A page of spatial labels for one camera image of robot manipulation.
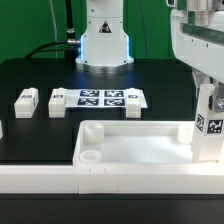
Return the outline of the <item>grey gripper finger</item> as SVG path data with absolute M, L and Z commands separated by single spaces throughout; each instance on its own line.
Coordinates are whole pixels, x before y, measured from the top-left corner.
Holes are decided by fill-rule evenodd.
M 211 97 L 211 110 L 224 112 L 224 84 L 217 83 Z

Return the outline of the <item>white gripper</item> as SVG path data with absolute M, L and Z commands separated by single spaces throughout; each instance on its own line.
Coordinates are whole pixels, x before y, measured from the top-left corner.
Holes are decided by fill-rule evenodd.
M 201 85 L 199 71 L 224 83 L 224 0 L 170 0 L 170 6 L 173 52 L 195 68 L 195 94 Z

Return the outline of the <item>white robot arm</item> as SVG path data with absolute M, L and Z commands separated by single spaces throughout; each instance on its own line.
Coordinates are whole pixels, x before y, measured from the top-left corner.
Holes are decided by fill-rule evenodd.
M 80 69 L 114 73 L 129 66 L 129 37 L 123 30 L 123 0 L 86 0 L 87 28 L 81 36 Z M 174 55 L 193 68 L 195 84 L 211 77 L 210 109 L 224 112 L 224 0 L 166 0 Z

